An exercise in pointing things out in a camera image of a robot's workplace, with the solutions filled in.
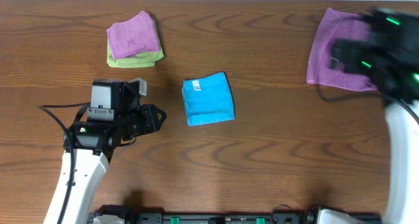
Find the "blue microfiber cloth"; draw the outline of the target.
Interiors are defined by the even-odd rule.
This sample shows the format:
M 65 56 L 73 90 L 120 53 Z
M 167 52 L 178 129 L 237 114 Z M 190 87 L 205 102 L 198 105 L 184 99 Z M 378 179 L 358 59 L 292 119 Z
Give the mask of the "blue microfiber cloth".
M 182 95 L 189 126 L 235 119 L 232 94 L 223 72 L 183 81 Z

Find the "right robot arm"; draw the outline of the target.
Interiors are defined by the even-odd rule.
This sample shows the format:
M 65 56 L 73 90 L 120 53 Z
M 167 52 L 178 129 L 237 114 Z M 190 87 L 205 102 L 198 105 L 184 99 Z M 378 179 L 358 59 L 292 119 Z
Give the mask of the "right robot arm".
M 367 40 L 339 38 L 332 69 L 366 76 L 384 99 L 390 192 L 383 223 L 418 222 L 418 15 L 376 8 L 361 15 Z

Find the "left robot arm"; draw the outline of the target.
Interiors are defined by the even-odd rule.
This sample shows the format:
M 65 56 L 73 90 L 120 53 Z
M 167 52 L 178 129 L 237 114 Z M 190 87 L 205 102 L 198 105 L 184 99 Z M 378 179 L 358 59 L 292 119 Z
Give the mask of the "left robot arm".
M 146 95 L 147 83 L 141 78 L 96 79 L 90 101 L 76 105 L 79 110 L 71 126 L 51 112 L 53 105 L 40 106 L 64 132 L 60 177 L 45 223 L 86 223 L 114 150 L 161 129 L 166 113 L 153 104 L 141 104 Z

